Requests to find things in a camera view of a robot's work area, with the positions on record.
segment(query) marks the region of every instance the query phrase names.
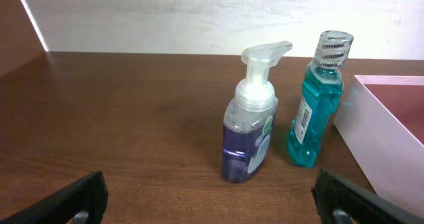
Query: white barcode label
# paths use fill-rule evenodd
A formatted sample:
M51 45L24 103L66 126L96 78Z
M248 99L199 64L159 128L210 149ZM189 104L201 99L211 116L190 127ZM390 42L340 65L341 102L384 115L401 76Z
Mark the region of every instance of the white barcode label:
M300 101L299 111L297 112L296 122L294 123L294 134L299 141L303 142L309 121L311 120L312 109L306 103L303 97Z

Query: wooden table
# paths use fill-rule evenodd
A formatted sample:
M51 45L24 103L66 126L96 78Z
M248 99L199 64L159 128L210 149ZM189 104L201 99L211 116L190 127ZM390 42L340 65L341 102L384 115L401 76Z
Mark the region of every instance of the wooden table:
M310 58L283 58L272 147L244 184L221 179L223 115L239 56L49 52L0 78L0 218L92 170L104 171L103 223L318 223L319 168L372 189L330 126L314 169L292 166L289 125ZM423 61L349 60L353 74L424 76Z

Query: barcode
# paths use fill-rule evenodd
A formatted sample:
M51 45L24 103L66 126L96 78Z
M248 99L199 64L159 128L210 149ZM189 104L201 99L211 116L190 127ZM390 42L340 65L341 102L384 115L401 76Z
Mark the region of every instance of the barcode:
M303 128L305 128L306 121L308 120L308 118L309 118L309 111L307 109L305 109L305 113L303 114L303 118L302 118L302 122L301 122L301 125L302 125Z

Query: foaming soap pump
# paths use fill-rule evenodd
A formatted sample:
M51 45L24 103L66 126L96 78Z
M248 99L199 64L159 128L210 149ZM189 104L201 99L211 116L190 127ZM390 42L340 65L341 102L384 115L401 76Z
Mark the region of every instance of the foaming soap pump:
M224 116L222 175L229 182L248 180L264 161L278 104L268 74L292 47L276 42L247 48L241 55L246 78L238 83Z

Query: mouthwash bottle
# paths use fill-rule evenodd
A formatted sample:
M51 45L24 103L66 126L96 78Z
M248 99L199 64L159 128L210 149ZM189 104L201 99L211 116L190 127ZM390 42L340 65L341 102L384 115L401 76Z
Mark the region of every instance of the mouthwash bottle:
M325 125L342 95L340 68L347 60L352 41L352 35L340 31L325 31L319 37L315 55L306 67L303 97L288 137L288 152L297 166L315 165Z
M292 46L283 41L247 48L242 53L246 78L238 83L224 116L222 176L229 182L248 180L264 161L278 104L268 74Z

